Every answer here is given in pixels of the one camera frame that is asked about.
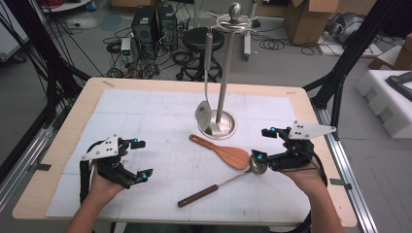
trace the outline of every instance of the human arm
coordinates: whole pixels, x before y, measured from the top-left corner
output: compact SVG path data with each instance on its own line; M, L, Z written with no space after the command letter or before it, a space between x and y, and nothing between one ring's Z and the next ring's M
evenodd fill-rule
M97 174L96 167L93 171L90 191L70 221L65 233L91 233L101 210L124 188Z
M314 233L344 232L321 174L313 164L299 168L298 171L284 170L282 173L291 178L308 196Z

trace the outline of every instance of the cardboard box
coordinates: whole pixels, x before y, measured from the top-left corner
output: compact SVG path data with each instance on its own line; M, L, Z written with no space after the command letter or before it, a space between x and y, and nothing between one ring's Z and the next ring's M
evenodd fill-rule
M397 70L412 70L412 33L405 38L405 43L400 49L395 62Z
M291 0L284 25L292 42L298 46L317 45L338 3L339 0Z
M132 7L135 8L141 5L155 5L158 0L112 0L113 7Z
M371 70L412 70L412 33L405 38L403 46L395 46L373 58L369 64Z
M358 16L367 16L375 3L376 0L339 0L337 12L350 12L355 13Z
M276 6L263 4L262 0L257 1L255 16L259 17L285 17L286 6Z

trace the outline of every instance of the power supply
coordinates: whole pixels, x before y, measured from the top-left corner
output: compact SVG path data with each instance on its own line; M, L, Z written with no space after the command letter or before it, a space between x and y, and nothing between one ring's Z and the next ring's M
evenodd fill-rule
M177 19L172 5L163 4L157 7L160 21L160 36L164 50L178 48Z
M121 56L125 64L131 64L133 62L133 53L131 50L131 38L121 39Z

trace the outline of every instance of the grid paper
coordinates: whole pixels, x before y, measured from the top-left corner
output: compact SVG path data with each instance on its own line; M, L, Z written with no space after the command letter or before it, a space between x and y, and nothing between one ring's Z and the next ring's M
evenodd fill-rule
M248 174L227 183L183 208L177 203L212 184L226 181L240 171L225 164L212 150L189 140L196 134L194 111L204 93L107 89L61 176L47 217L72 217L78 210L79 161L91 144L118 135L138 138L146 147L129 150L122 163L132 173L153 168L146 183L121 192L100 214L117 221L294 224L310 210L307 197L286 176L272 172ZM218 94L209 94L217 109ZM234 115L238 128L218 146L252 149L274 154L285 151L281 139L261 136L272 126L286 128L294 121L288 98L227 93L223 109Z

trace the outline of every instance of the metal spoon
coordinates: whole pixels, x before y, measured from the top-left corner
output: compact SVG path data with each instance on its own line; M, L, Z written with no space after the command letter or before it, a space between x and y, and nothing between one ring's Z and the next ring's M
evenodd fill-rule
M235 177L230 178L230 179L227 180L227 181L224 181L224 182L219 183L219 184L213 184L213 185L210 186L210 187L207 187L207 188L205 188L205 189L203 189L203 190L201 190L201 191L199 191L199 192L197 192L197 193L194 193L192 196L190 196L190 197L188 197L188 198L185 198L185 199L183 199L182 201L178 202L178 206L179 206L180 208L182 208L182 207L184 207L184 206L186 206L186 205L194 202L195 200L198 200L198 199L200 199L200 198L202 198L202 197L204 197L204 196L206 196L206 195L208 195L208 194L210 194L210 193L218 190L220 186L222 186L222 185L224 185L224 184L226 184L226 183L229 183L229 182L231 182L231 181L233 181L233 180L236 180L236 179L242 177L243 175L249 174L249 173L251 173L251 172L253 172L253 173L257 174L257 175L261 175L261 174L263 174L264 172L266 172L266 170L267 170L267 166L264 165L264 164L257 163L255 156L252 154L252 155L251 155L251 158L250 158L250 160L249 160L249 169L248 169L248 170L246 170L245 172L243 172L243 173L241 173L241 174L239 174L239 175L236 175Z
M209 105L209 99L207 98L207 82L209 78L208 71L210 70L210 62L212 59L212 42L213 42L213 34L212 28L209 28L209 31L206 33L206 48L205 48L205 98L206 100L200 102L199 106L197 106L196 111L194 112L194 116L197 119L197 124L199 125L200 130L205 131L210 124L212 119L212 110Z

